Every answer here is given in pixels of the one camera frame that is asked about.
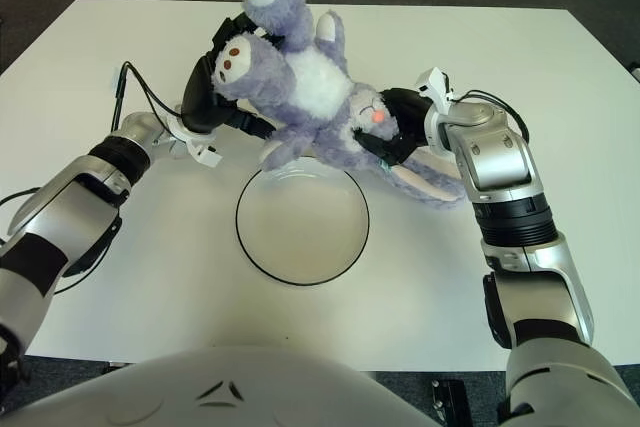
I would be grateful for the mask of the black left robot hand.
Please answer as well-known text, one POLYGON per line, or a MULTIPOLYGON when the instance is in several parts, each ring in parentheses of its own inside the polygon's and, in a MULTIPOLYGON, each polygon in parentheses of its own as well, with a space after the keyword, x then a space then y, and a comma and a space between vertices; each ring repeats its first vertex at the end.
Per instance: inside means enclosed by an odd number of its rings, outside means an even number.
POLYGON ((215 60, 226 42, 235 35, 253 33, 256 29, 257 25, 244 13, 222 22, 212 38, 212 48, 196 62, 184 90, 180 115, 188 130, 211 134, 227 125, 260 139, 268 138, 276 130, 267 120, 240 109, 236 101, 225 99, 212 83, 215 60))

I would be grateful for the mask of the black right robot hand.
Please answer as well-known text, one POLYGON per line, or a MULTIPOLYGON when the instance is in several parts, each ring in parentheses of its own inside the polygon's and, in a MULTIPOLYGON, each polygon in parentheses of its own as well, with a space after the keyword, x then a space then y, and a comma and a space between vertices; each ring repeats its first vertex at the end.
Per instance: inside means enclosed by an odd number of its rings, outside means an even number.
POLYGON ((425 120, 432 105, 416 91, 391 88, 355 108, 354 139, 388 166, 404 163, 428 145, 425 120))

